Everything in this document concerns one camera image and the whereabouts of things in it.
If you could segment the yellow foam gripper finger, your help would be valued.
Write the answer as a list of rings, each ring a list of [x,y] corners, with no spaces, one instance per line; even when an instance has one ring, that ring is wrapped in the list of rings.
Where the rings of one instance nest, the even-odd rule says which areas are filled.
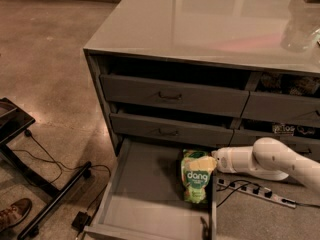
[[[188,164],[192,171],[213,171],[217,166],[216,160],[211,156],[195,159]]]

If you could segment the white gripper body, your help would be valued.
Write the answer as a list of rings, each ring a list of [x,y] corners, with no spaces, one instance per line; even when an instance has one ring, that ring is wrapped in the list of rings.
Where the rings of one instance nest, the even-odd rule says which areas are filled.
[[[253,147],[224,147],[211,152],[222,173],[247,174],[259,179],[282,181],[288,174],[279,170],[263,168],[253,155]]]

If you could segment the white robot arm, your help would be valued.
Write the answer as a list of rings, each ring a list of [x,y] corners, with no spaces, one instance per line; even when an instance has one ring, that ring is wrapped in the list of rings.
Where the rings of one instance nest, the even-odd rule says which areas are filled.
[[[292,177],[320,193],[320,164],[306,158],[282,142],[264,137],[252,146],[226,147],[186,164],[188,172],[248,174],[256,178],[282,181]]]

